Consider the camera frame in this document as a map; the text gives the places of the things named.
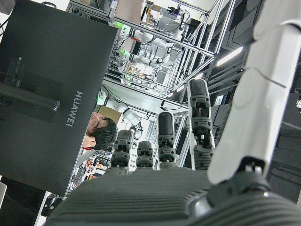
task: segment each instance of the black mechanical part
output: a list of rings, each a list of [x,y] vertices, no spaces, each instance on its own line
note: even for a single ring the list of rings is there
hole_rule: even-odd
[[[174,150],[174,117],[169,112],[158,116],[158,155],[161,162],[173,162]]]
[[[130,160],[129,153],[126,152],[114,152],[111,158],[112,167],[127,167]]]
[[[194,164],[196,170],[207,170],[211,158],[212,158],[212,150],[211,149],[204,149],[204,148],[198,148],[197,146],[193,149],[194,154]]]
[[[159,148],[158,153],[161,162],[173,162],[175,160],[175,150],[173,148]]]
[[[133,132],[130,130],[121,130],[115,141],[114,149],[117,152],[129,153],[132,148]]]
[[[212,157],[212,121],[210,118],[210,97],[206,83],[191,80],[190,105],[192,107],[191,128],[197,145],[194,147],[194,162],[196,170],[206,170]]]
[[[152,167],[153,166],[153,149],[149,141],[142,141],[138,144],[137,149],[137,167]]]
[[[233,178],[218,185],[213,185],[207,194],[208,203],[219,206],[221,203],[250,191],[269,192],[271,190],[267,180],[258,173],[242,171]]]

